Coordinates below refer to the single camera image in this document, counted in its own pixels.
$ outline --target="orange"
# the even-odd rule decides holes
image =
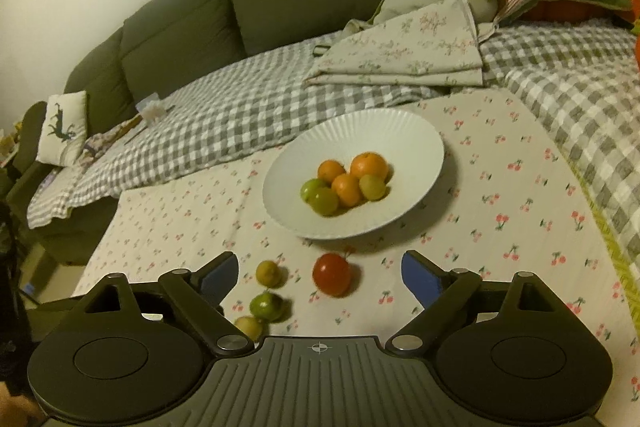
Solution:
[[[364,152],[358,154],[351,162],[350,174],[357,179],[362,178],[365,174],[377,176],[386,181],[389,174],[389,165],[380,154],[374,152]]]
[[[331,184],[331,190],[338,194],[340,204],[347,208],[356,206],[362,198],[358,179],[350,174],[340,174]]]
[[[346,171],[336,160],[325,160],[318,167],[318,179],[331,185],[334,180]]]

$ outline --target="lime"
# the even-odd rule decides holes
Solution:
[[[373,174],[365,174],[360,178],[360,190],[369,201],[378,201],[386,193],[386,185],[382,178]]]
[[[329,187],[320,187],[313,190],[307,201],[311,208],[321,216],[331,216],[340,205],[338,194]]]
[[[284,300],[275,293],[264,292],[254,297],[249,304],[249,310],[256,319],[274,322],[284,312]]]
[[[306,203],[309,200],[311,193],[314,192],[316,188],[320,187],[326,187],[326,183],[318,178],[306,181],[300,188],[300,197],[302,198],[302,201]]]
[[[249,315],[236,319],[234,326],[254,342],[257,342],[262,334],[262,324],[260,324],[260,321]]]
[[[262,261],[255,269],[255,280],[262,286],[273,288],[280,283],[280,268],[273,261]]]

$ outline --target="deer print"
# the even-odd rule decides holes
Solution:
[[[55,125],[49,124],[49,127],[51,127],[52,131],[47,136],[55,134],[63,142],[71,141],[76,137],[76,132],[71,130],[74,127],[74,124],[71,124],[67,128],[66,132],[64,132],[62,127],[62,108],[60,107],[59,103],[56,103],[56,107],[58,108],[58,110],[56,111],[55,115],[50,118],[50,120],[55,121]]]

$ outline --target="cherry print tablecloth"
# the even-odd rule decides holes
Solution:
[[[255,267],[273,259],[287,277],[278,292],[293,305],[290,319],[271,325],[272,334],[372,334],[384,343],[421,311],[400,277],[406,250],[445,270],[467,267],[491,280],[529,270],[611,355],[614,381],[599,419],[609,427],[638,427],[640,343],[632,318],[638,295],[627,283],[616,245],[607,248],[610,237],[604,239],[570,167],[528,110],[509,96],[479,90],[405,106],[440,131],[446,146],[441,175],[405,216],[345,241],[300,239],[268,217],[262,182],[282,148],[124,192],[76,295],[112,271],[126,273],[131,282],[152,281],[175,267],[198,269],[232,250],[241,272],[223,301],[229,320],[248,314],[250,300],[262,290]],[[322,295],[312,282],[312,266],[327,251],[354,267],[353,290],[344,298]]]

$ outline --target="white plate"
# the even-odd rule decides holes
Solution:
[[[315,178],[328,159],[347,170],[363,152],[381,154],[393,168],[390,192],[334,217],[322,217],[300,198],[300,187]],[[378,229],[413,208],[433,186],[444,160],[442,139],[421,116],[397,109],[344,114],[304,132],[271,165],[262,202],[278,224],[299,237],[341,239]]]

